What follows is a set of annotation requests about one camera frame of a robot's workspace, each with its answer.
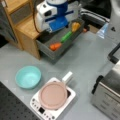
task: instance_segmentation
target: black cable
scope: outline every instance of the black cable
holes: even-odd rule
[[[36,31],[37,31],[38,33],[40,33],[40,32],[38,31],[37,26],[36,26],[36,23],[35,23],[36,3],[37,3],[37,1],[38,1],[38,0],[35,0],[34,5],[33,5],[33,7],[34,7],[34,8],[33,8],[33,22],[34,22],[34,26],[35,26]]]
[[[88,11],[82,11],[81,13],[88,13],[88,14],[95,15],[95,16],[97,16],[97,17],[99,17],[99,18],[103,19],[105,22],[109,23],[109,22],[108,22],[105,18],[103,18],[103,17],[101,17],[101,16],[99,16],[99,15],[97,15],[97,14],[95,14],[95,13],[88,12]]]

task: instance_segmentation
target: cabinet door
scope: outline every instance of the cabinet door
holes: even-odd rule
[[[8,18],[6,16],[6,13],[1,2],[0,2],[0,35],[4,36],[5,38],[8,38],[9,40],[17,42],[17,39],[11,28],[11,25],[8,21]]]

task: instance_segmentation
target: blue object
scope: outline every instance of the blue object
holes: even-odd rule
[[[49,23],[49,25],[52,31],[54,32],[68,25],[68,21],[66,17],[61,16],[61,17],[57,17],[56,20],[54,22]]]
[[[68,2],[65,2],[65,3],[60,4],[60,5],[54,5],[54,4],[48,3],[48,5],[54,6],[57,8],[57,16],[62,16],[68,10]]]
[[[16,84],[25,89],[32,89],[40,82],[41,72],[35,66],[26,66],[16,74]]]

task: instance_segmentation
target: wooden cabinet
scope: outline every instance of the wooden cabinet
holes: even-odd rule
[[[0,0],[0,34],[20,49],[40,59],[33,21],[35,6],[43,0]]]
[[[23,49],[16,26],[33,14],[31,0],[0,0],[0,34]]]

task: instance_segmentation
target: frying pan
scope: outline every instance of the frying pan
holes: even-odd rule
[[[62,107],[67,100],[66,84],[72,78],[72,72],[62,79],[62,82],[47,83],[39,92],[39,101],[43,108],[57,110]]]

